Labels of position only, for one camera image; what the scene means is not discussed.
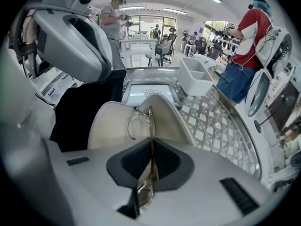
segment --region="white chair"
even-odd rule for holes
[[[161,66],[163,66],[163,56],[168,54],[171,44],[172,44],[172,40],[168,40],[167,42],[165,42],[162,45],[159,45],[156,47],[156,56],[155,56],[155,60],[158,60],[158,65],[160,66],[160,61],[161,61]],[[149,59],[149,64],[148,66],[151,65],[151,58],[152,55],[145,55],[145,57],[147,57]]]

